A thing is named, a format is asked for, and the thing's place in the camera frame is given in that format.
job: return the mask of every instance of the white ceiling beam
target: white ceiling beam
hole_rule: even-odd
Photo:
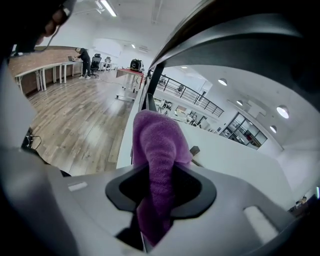
[[[162,4],[163,4],[163,0],[154,0],[152,15],[151,15],[151,23],[153,24],[158,23],[158,18],[159,18]]]

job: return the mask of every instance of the purple towel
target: purple towel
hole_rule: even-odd
[[[170,212],[175,194],[172,187],[174,162],[190,163],[186,138],[173,119],[143,110],[133,122],[133,164],[149,164],[150,192],[137,208],[141,232],[154,246],[171,227]]]

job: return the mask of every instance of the office chair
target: office chair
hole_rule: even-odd
[[[101,57],[99,53],[96,53],[94,55],[94,57],[92,57],[92,62],[91,62],[91,66],[90,66],[90,71],[91,71],[91,75],[94,77],[98,77],[98,74],[95,74],[95,72],[97,72],[99,70],[99,64],[101,61]]]

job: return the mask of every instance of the window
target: window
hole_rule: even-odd
[[[220,136],[257,150],[267,140],[267,137],[248,119],[238,113]]]

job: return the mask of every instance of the metal railing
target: metal railing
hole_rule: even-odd
[[[161,75],[156,88],[191,102],[195,106],[204,109],[217,117],[220,117],[224,112],[220,107],[208,100],[206,97],[166,75]]]

